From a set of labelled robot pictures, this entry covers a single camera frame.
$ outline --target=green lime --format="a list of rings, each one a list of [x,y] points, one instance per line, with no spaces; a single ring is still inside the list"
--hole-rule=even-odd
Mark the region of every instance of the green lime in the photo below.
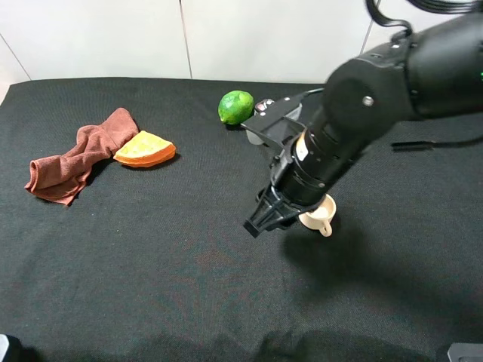
[[[241,124],[253,115],[254,98],[243,90],[233,90],[223,96],[218,115],[225,124]]]

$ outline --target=brown towel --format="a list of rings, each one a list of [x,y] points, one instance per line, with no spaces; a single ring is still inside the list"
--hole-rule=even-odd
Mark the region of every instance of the brown towel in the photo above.
[[[129,112],[116,109],[101,125],[79,128],[77,146],[65,155],[31,161],[25,189],[38,198],[69,205],[85,187],[92,165],[113,156],[137,133]]]

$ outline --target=black cable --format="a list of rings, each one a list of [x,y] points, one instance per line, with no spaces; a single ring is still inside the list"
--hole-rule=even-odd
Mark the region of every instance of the black cable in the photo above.
[[[475,146],[483,143],[483,136],[472,138],[464,141],[453,142],[434,142],[434,141],[416,141],[416,142],[400,142],[391,145],[394,152],[412,152],[426,151],[429,149],[460,149],[463,147]]]
[[[406,36],[411,35],[413,33],[413,27],[408,21],[403,19],[394,20],[386,17],[383,13],[379,11],[374,0],[366,0],[365,4],[368,8],[368,11],[369,11],[369,14],[371,15],[372,20],[377,24],[384,27],[403,26],[404,28],[406,28]]]
[[[466,14],[482,10],[482,1],[447,2],[442,0],[408,0],[415,7],[434,14]]]

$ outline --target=orange slice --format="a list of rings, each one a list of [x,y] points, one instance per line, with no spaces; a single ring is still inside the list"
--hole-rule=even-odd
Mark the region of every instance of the orange slice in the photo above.
[[[114,159],[129,165],[151,164],[166,161],[175,152],[173,143],[142,130],[115,153]]]
[[[157,161],[154,161],[154,162],[146,162],[145,164],[127,164],[125,162],[121,162],[121,163],[124,166],[129,166],[129,167],[152,167],[152,166],[156,166],[157,164],[160,164],[162,162],[171,160],[175,155],[176,155],[176,151],[173,151],[171,154],[166,155],[165,157],[160,158]]]

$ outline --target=beige cup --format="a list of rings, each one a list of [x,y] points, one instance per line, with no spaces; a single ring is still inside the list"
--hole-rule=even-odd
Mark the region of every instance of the beige cup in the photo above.
[[[324,202],[311,213],[299,215],[299,220],[305,227],[319,230],[325,237],[332,235],[331,221],[334,218],[337,206],[330,195],[325,195]]]

